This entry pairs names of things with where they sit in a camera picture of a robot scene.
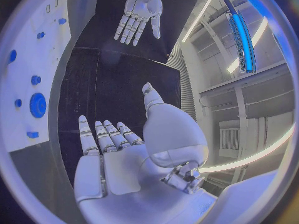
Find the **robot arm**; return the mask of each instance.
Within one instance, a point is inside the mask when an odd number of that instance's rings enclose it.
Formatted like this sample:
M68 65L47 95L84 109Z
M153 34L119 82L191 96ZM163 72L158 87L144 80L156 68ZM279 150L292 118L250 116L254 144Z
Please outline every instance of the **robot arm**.
M161 0L127 0L124 15L117 27L114 39L118 40L122 31L121 43L127 45L133 39L133 46L136 46L140 36L151 19L151 26L155 38L160 39L160 17L163 5Z

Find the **blue light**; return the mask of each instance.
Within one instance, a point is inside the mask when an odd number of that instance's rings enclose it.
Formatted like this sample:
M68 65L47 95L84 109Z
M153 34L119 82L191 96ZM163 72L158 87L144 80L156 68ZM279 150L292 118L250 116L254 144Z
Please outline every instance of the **blue light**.
M247 36L246 32L244 30L244 27L242 25L242 22L239 18L238 14L233 14L234 21L237 25L241 40L242 40L242 45L243 45L243 50L244 50L244 57L245 57L245 62L246 62L246 70L251 71L252 70L252 61L251 61L251 54L250 54L250 48L248 45L247 41Z

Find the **led light strip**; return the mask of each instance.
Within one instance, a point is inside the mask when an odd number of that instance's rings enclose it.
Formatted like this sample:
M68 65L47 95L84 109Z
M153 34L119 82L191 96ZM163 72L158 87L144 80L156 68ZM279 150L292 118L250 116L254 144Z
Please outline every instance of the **led light strip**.
M205 4L205 6L203 7L203 9L201 10L201 12L199 13L199 15L197 16L197 18L195 19L194 23L192 24L192 26L190 27L189 31L187 32L187 34L185 35L183 42L185 42L187 40L187 38L189 37L189 35L191 34L191 32L193 31L193 29L195 28L195 26L197 25L198 21L200 20L201 16L204 14L204 12L206 11L206 9L208 8L208 6L210 5L210 3L212 2L212 0L208 0L207 3Z
M236 161L233 163L229 163L229 164L224 164L224 165L219 165L219 166L214 166L214 167L209 167L209 168L199 168L198 171L200 173L220 172L220 171L227 170L227 169L241 167L241 166L247 165L249 163L252 163L254 161L257 161L260 158L263 158L266 155L268 155L269 153L273 152L274 150L279 148L284 142L286 142L293 134L294 128L295 128L295 124L293 124L292 127L274 144L272 144L270 147L264 149L263 151L255 154L253 156L250 156L248 158L244 158L242 160L239 160L239 161Z
M261 36L263 35L266 27L268 24L268 20L264 17L261 25L259 26L257 32L254 34L253 38L251 39L252 42L252 46L255 47L255 45L258 43L259 39L261 38ZM239 66L239 59L237 58L236 60L234 60L234 62L227 68L227 70L229 71L229 73L233 73L234 70Z

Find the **black panel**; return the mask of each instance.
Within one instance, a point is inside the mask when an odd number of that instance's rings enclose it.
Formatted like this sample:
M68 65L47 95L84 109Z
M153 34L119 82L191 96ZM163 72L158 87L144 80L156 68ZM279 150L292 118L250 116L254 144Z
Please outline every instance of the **black panel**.
M164 101L180 108L179 71L144 58L99 49L74 49L67 65L59 101L59 142L71 183L82 156L78 118L123 122L142 138L146 121L142 86L146 82Z
M151 60L167 62L187 19L198 0L162 0L161 39L152 34L150 21L136 47L113 39L116 28L124 14L126 0L98 0L96 15L80 36L77 47L93 47L119 51Z

